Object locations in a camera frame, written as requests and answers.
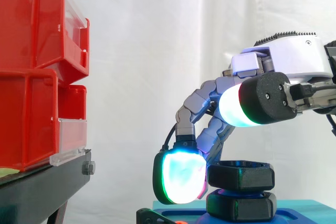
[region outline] glowing fingertip sensor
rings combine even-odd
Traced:
[[[235,127],[251,127],[260,124],[251,121],[244,113],[239,100],[239,88],[241,84],[227,89],[219,100],[219,112],[222,118]]]
[[[163,204],[189,203],[202,192],[205,175],[206,161],[200,154],[175,149],[160,152],[154,160],[154,193]]]

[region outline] white robotic arm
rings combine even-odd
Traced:
[[[236,126],[275,123],[311,109],[336,113],[333,56],[334,43],[323,46],[315,33],[281,33],[257,41],[232,57],[222,77],[204,82],[185,100],[176,114],[173,149],[197,148],[208,166],[220,160]],[[205,113],[212,118],[196,138],[194,124]],[[168,150],[169,137],[161,151]]]

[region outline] robotic hand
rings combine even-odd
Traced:
[[[220,160],[235,127],[293,119],[306,110],[327,114],[336,135],[336,41],[323,46],[315,33],[281,33],[232,57],[223,76],[206,81],[176,114],[154,160],[153,188],[164,204],[190,202],[207,191],[206,167]],[[196,138],[195,123],[210,114]],[[172,134],[176,142],[169,150]]]

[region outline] blue tray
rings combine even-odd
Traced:
[[[210,216],[204,209],[156,209],[155,212],[173,220],[186,221],[188,224],[229,224]],[[272,221],[249,222],[250,224],[317,224],[302,214],[288,208],[279,208]]]
[[[271,222],[250,222],[251,224],[336,224],[336,210],[314,200],[278,200],[277,215]],[[188,224],[227,224],[206,213],[205,201],[197,200],[189,204],[166,206],[158,201],[153,209],[172,221]]]

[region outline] blue table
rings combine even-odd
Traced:
[[[296,212],[302,214],[303,216],[309,218],[310,220],[318,224],[336,224],[336,210],[327,207],[314,200],[278,200],[278,208],[290,208]],[[204,200],[196,200],[189,204],[182,205],[163,205],[158,201],[154,201],[153,208],[156,209],[205,209]],[[184,221],[196,221],[199,216],[172,216],[169,217],[173,221],[184,220]]]

